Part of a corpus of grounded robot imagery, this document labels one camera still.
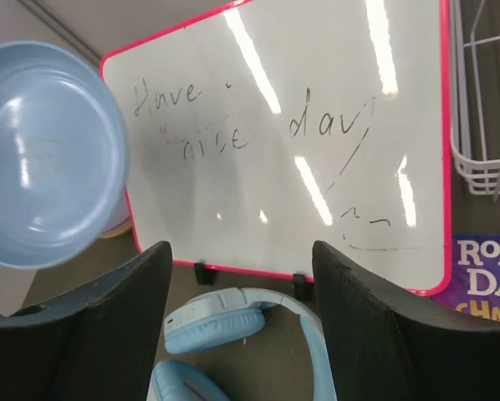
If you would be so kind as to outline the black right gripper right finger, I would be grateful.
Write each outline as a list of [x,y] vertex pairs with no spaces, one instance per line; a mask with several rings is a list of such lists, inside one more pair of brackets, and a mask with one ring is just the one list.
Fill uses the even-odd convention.
[[324,241],[317,302],[340,400],[500,400],[500,322],[443,307]]

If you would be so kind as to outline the purple plate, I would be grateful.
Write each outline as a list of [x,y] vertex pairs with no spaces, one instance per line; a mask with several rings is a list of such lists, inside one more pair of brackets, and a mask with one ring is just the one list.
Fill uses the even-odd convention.
[[123,191],[122,195],[120,197],[120,200],[115,208],[115,211],[113,212],[112,216],[110,217],[110,220],[106,224],[102,233],[104,231],[110,230],[110,229],[122,224],[125,221],[130,221],[130,213],[129,213],[129,207],[128,207],[128,203],[127,203],[127,199],[126,199],[126,194],[125,194],[125,191]]

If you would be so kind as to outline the blue plate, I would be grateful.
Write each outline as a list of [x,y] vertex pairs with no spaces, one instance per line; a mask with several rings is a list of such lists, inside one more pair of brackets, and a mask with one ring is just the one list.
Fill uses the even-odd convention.
[[0,265],[66,262],[102,233],[128,175],[125,121],[81,58],[0,44]]

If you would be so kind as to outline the yellow plate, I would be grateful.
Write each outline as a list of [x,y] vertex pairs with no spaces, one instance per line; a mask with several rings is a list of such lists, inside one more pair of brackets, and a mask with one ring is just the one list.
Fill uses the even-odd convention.
[[131,225],[130,221],[125,221],[122,224],[120,224],[120,225],[118,225],[110,230],[104,231],[100,235],[100,238],[101,239],[110,239],[110,238],[114,238],[117,236],[121,236],[121,235],[125,234],[126,232],[128,232],[131,228],[132,228],[132,225]]

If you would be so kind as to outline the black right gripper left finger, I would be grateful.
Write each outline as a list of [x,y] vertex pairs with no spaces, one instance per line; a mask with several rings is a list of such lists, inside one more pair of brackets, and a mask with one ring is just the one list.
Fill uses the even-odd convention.
[[0,315],[0,400],[144,400],[172,270],[160,241],[102,277]]

